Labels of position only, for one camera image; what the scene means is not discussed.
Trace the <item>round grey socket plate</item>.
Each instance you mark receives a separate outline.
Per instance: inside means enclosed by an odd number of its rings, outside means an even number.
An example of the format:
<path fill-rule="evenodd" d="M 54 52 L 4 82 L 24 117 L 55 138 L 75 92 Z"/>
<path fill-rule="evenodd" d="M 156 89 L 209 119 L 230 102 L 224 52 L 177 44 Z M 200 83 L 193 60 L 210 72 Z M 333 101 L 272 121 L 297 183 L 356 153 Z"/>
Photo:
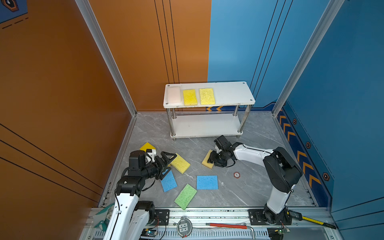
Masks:
<path fill-rule="evenodd" d="M 192 233 L 192 230 L 193 230 L 192 222 L 185 217 L 181 217 L 180 221 L 177 223 L 178 235 L 182 238 L 186 238 Z"/>

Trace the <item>yellow cellulose sponge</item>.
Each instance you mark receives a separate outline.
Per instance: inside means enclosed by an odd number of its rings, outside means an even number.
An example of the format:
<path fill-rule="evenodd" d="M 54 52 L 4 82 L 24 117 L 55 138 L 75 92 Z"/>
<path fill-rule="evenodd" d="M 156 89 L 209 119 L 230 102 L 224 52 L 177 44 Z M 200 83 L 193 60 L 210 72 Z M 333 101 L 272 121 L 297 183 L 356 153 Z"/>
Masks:
<path fill-rule="evenodd" d="M 176 155 L 176 158 L 171 162 L 171 166 L 178 170 L 181 174 L 184 174 L 191 166 L 191 164 L 182 158 L 179 154 Z"/>
<path fill-rule="evenodd" d="M 201 105 L 215 105 L 216 100 L 212 88 L 199 89 Z"/>

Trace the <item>yellow foam sponge front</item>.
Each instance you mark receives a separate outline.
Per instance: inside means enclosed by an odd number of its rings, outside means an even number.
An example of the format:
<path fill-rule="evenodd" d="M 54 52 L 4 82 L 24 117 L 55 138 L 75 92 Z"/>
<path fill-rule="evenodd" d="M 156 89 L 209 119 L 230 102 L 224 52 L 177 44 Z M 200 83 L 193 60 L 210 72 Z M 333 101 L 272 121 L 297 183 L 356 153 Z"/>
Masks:
<path fill-rule="evenodd" d="M 198 100 L 196 96 L 196 90 L 183 90 L 184 105 L 185 106 L 197 106 Z"/>

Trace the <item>white foam sponge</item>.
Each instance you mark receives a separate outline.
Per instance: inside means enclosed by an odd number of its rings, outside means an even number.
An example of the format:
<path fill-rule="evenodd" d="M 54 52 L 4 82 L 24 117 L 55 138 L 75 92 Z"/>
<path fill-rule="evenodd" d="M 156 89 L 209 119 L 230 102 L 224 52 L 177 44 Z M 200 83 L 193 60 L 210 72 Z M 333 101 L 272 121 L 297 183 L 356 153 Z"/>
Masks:
<path fill-rule="evenodd" d="M 167 88 L 167 101 L 168 105 L 180 105 L 182 103 L 180 87 Z"/>

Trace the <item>green circuit board left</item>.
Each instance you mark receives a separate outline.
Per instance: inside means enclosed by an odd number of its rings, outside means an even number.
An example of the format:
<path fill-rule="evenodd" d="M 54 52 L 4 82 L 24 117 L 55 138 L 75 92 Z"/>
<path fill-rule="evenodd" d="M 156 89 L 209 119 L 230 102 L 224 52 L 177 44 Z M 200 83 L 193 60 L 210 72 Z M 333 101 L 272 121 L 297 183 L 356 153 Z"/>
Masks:
<path fill-rule="evenodd" d="M 157 229 L 147 229 L 145 232 L 146 237 L 155 238 L 158 235 Z"/>

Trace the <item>green cellulose sponge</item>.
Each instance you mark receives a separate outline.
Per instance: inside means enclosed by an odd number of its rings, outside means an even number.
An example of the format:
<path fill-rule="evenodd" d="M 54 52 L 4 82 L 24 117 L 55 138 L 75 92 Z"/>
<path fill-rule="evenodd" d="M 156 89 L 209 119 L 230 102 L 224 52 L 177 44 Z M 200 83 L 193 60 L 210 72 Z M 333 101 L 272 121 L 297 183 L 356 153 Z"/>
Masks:
<path fill-rule="evenodd" d="M 183 190 L 175 199 L 175 203 L 182 209 L 185 210 L 189 203 L 192 201 L 194 196 L 196 195 L 197 190 L 193 188 L 191 185 L 186 184 Z"/>

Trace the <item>orange-yellow thick sponge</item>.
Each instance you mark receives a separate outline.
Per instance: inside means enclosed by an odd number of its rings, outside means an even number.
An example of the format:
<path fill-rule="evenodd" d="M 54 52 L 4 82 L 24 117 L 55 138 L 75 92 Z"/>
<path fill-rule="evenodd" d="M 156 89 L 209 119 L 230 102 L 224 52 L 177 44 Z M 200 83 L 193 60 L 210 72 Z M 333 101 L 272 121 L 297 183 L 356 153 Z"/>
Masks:
<path fill-rule="evenodd" d="M 208 153 L 206 154 L 204 160 L 202 161 L 202 165 L 209 168 L 209 169 L 212 169 L 214 164 L 213 163 L 209 163 L 208 160 L 210 158 L 210 155 L 213 151 L 212 150 L 209 150 Z"/>

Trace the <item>aluminium corner post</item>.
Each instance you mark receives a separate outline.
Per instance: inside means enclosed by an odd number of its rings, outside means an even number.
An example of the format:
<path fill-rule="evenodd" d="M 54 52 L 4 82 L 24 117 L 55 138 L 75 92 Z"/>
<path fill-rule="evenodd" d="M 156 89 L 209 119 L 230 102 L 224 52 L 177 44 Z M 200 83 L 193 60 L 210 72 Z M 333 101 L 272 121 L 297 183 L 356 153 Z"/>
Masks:
<path fill-rule="evenodd" d="M 344 0 L 331 0 L 327 4 L 327 7 L 325 8 L 320 20 L 318 21 L 309 41 L 307 42 L 297 64 L 295 65 L 272 110 L 272 115 L 274 117 L 277 117 L 278 113 L 283 108 L 284 103 L 287 101 L 295 85 L 299 81 L 302 73 L 310 62 L 312 56 L 317 50 L 319 44 L 327 33 L 329 27 L 331 26 L 344 2 Z"/>
<path fill-rule="evenodd" d="M 86 0 L 75 0 L 83 19 L 85 20 L 87 27 L 101 53 L 106 66 L 108 67 L 111 76 L 113 77 L 115 84 L 133 117 L 137 115 L 137 109 L 134 105 L 132 97 L 128 91 L 126 83 L 122 77 L 119 67 L 114 59 L 114 56 L 110 50 L 107 40 L 103 34 L 103 31 L 98 23 L 96 15 L 91 7 L 89 1 Z"/>

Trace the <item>aluminium front rail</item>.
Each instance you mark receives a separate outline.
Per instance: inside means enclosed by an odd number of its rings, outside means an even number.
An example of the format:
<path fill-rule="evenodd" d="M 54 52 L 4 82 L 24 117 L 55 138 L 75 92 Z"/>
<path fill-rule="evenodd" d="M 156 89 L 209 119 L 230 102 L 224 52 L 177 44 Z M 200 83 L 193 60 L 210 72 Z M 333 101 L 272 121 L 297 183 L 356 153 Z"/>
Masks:
<path fill-rule="evenodd" d="M 142 237 L 146 240 L 180 240 L 177 224 L 182 219 L 192 223 L 192 232 L 187 240 L 341 240 L 331 214 L 325 208 L 290 207 L 301 213 L 306 220 L 293 219 L 292 223 L 262 224 L 259 215 L 251 212 L 257 207 L 212 207 L 212 208 L 157 208 L 165 223 L 153 225 L 155 233 Z"/>

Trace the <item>bright yellow foam sponge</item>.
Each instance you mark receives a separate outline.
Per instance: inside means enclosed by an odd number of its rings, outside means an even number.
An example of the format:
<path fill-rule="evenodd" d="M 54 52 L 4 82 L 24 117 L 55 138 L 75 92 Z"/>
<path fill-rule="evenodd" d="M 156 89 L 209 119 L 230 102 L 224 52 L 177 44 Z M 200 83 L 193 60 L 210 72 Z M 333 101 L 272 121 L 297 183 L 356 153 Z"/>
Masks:
<path fill-rule="evenodd" d="M 156 150 L 156 148 L 150 143 L 145 143 L 142 147 L 140 147 L 140 150 L 147 152 L 147 150 Z"/>

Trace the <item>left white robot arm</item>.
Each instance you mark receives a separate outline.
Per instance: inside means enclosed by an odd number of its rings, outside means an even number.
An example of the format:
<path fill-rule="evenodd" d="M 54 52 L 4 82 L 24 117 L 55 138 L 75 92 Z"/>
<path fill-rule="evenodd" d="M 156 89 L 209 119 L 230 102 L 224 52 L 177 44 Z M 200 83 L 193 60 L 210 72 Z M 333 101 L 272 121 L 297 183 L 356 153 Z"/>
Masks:
<path fill-rule="evenodd" d="M 161 152 L 160 156 L 137 150 L 130 153 L 129 166 L 123 171 L 115 189 L 115 206 L 106 230 L 105 240 L 138 240 L 145 226 L 155 220 L 152 201 L 140 201 L 146 180 L 163 180 L 169 164 L 177 154 Z"/>

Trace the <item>aluminium right corner post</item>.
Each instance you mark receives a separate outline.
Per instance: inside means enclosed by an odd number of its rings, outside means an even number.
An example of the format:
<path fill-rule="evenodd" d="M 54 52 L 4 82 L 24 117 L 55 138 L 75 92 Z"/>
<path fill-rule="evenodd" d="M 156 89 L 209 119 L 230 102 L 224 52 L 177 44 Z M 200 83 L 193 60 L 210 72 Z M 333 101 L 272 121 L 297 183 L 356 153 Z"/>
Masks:
<path fill-rule="evenodd" d="M 309 41 L 307 42 L 297 64 L 295 65 L 272 110 L 272 115 L 274 117 L 277 117 L 278 113 L 283 108 L 284 103 L 287 101 L 295 85 L 299 81 L 302 73 L 310 62 L 312 56 L 317 50 L 319 44 L 327 33 L 329 27 L 331 26 L 344 2 L 344 0 L 331 0 L 327 4 L 327 7 L 325 8 L 320 20 L 318 21 Z"/>

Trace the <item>red handled tool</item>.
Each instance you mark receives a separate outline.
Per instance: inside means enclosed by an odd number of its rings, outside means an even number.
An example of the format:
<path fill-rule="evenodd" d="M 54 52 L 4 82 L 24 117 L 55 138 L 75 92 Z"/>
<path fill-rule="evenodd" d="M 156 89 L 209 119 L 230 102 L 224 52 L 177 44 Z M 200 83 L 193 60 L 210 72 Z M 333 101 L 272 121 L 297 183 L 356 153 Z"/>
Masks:
<path fill-rule="evenodd" d="M 250 229 L 252 234 L 252 239 L 255 240 L 255 232 L 252 227 L 247 227 L 244 225 L 231 225 L 231 224 L 218 224 L 218 223 L 206 223 L 206 226 L 218 227 L 218 228 L 232 228 L 232 229 Z"/>

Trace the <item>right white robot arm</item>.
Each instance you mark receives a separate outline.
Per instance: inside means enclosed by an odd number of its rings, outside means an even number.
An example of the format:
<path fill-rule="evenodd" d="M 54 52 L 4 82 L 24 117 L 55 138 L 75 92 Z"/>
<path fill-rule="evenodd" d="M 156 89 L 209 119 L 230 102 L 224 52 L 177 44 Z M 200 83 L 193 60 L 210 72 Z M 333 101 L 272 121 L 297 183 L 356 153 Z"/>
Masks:
<path fill-rule="evenodd" d="M 301 179 L 303 171 L 286 149 L 257 149 L 243 143 L 232 144 L 225 136 L 214 140 L 216 149 L 208 154 L 207 163 L 229 168 L 237 161 L 246 161 L 264 167 L 273 185 L 262 216 L 269 225 L 290 225 L 293 216 L 286 203 Z"/>

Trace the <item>blue cellulose sponge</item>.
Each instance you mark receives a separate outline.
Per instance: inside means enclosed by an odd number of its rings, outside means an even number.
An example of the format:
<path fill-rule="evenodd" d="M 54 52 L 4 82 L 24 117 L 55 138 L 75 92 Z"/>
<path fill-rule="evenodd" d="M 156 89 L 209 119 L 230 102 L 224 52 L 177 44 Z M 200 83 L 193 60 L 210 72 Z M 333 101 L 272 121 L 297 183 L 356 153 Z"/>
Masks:
<path fill-rule="evenodd" d="M 172 190 L 178 186 L 172 170 L 169 170 L 167 172 L 167 175 L 163 178 L 163 180 L 161 180 L 161 184 L 162 184 L 164 192 Z"/>
<path fill-rule="evenodd" d="M 197 176 L 197 190 L 218 190 L 218 176 Z"/>

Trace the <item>white two-tier metal shelf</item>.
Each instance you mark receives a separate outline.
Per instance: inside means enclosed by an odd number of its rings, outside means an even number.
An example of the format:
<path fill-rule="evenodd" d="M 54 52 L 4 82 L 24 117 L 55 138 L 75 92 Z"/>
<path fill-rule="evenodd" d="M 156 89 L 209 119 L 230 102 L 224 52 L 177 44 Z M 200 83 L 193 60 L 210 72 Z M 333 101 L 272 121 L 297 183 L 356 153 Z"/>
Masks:
<path fill-rule="evenodd" d="M 167 88 L 180 87 L 182 103 L 168 105 Z M 201 105 L 199 89 L 212 88 L 215 105 Z M 185 106 L 183 90 L 196 90 L 197 106 Z M 236 136 L 243 129 L 251 112 L 255 98 L 246 82 L 212 82 L 192 84 L 167 84 L 165 86 L 163 107 L 167 111 L 170 137 L 201 138 Z"/>

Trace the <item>aluminium left corner post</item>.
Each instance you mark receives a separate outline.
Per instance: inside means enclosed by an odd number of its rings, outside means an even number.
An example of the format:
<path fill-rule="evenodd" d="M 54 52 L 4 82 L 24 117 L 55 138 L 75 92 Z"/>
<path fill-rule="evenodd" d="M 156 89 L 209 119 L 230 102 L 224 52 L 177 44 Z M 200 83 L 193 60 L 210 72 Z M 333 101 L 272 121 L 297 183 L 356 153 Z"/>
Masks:
<path fill-rule="evenodd" d="M 103 31 L 98 23 L 96 15 L 91 7 L 89 1 L 86 0 L 75 0 L 83 19 L 85 20 L 87 27 L 101 53 L 106 66 L 108 67 L 111 76 L 113 77 L 115 84 L 133 117 L 137 115 L 137 109 L 134 105 L 132 97 L 128 91 L 126 83 L 122 77 L 119 67 L 114 59 L 114 56 L 110 50 L 107 40 L 103 34 Z"/>

